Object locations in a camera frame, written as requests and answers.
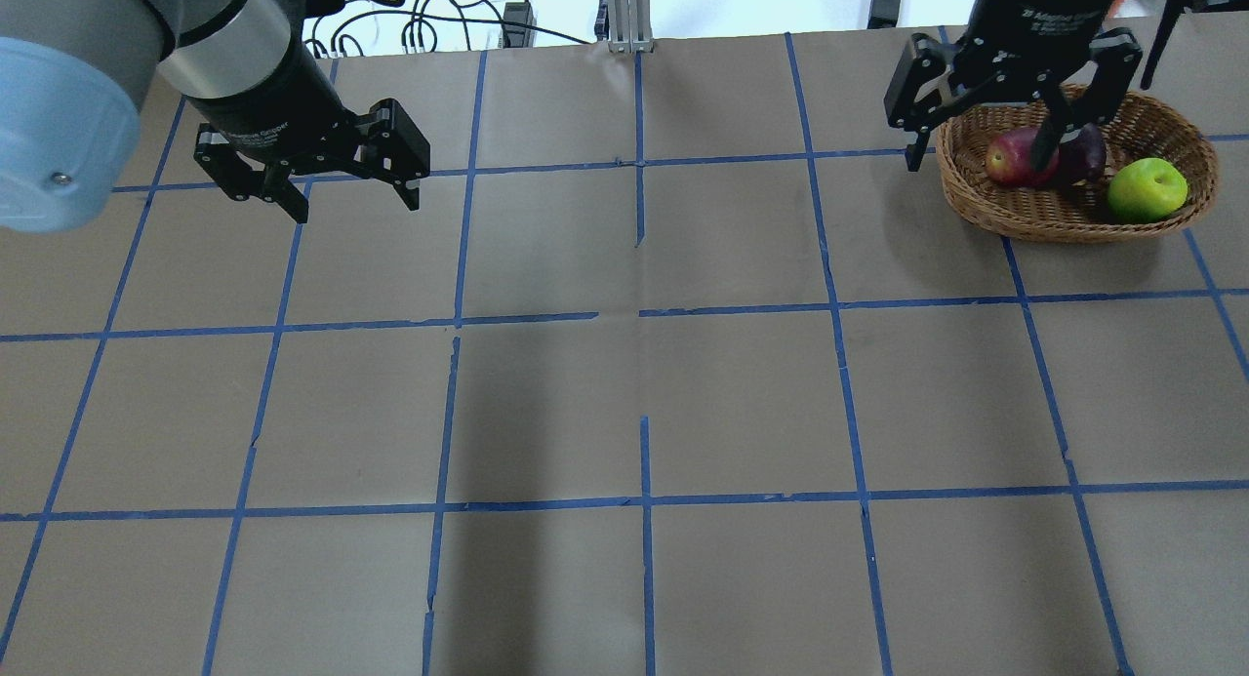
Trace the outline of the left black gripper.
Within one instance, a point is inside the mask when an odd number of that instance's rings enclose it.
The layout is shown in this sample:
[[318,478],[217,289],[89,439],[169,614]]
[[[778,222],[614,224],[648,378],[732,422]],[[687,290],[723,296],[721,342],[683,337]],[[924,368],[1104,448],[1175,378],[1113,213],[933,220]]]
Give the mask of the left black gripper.
[[307,152],[340,159],[341,171],[387,182],[407,210],[420,209],[421,182],[431,174],[428,137],[398,99],[380,99],[367,112],[348,111],[313,57],[284,57],[251,90],[190,102],[204,119],[194,160],[236,202],[260,199],[294,222],[307,222],[307,197],[281,164],[296,166]]

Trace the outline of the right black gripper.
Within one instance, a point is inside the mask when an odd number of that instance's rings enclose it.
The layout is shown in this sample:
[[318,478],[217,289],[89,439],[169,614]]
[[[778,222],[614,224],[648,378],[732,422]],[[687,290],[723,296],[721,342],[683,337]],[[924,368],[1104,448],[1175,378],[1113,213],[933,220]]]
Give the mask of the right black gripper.
[[[914,134],[903,151],[907,169],[919,171],[936,127],[982,102],[1039,94],[1048,115],[1029,151],[1035,170],[1087,124],[1114,119],[1143,56],[1130,27],[1102,31],[1115,1],[974,0],[954,44],[911,32],[884,95],[887,122]],[[1094,77],[1068,99],[1065,80],[1088,62]]]

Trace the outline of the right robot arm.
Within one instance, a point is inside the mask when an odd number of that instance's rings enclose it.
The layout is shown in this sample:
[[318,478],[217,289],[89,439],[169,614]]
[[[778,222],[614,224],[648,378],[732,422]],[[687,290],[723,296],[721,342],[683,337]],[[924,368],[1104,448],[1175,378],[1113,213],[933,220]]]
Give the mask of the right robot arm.
[[1107,27],[1115,0],[974,0],[955,42],[913,32],[883,99],[892,127],[912,132],[911,171],[932,132],[980,105],[1043,102],[1030,165],[1118,112],[1144,56],[1129,27]]

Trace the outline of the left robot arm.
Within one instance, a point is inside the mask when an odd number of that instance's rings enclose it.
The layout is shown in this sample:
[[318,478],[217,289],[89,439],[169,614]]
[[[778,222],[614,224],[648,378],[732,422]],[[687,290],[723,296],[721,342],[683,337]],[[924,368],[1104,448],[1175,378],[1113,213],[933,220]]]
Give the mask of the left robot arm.
[[343,106],[301,40],[346,0],[2,0],[1,222],[75,230],[137,150],[152,79],[202,116],[194,160],[229,199],[307,222],[294,177],[378,179],[420,205],[431,145],[397,99]]

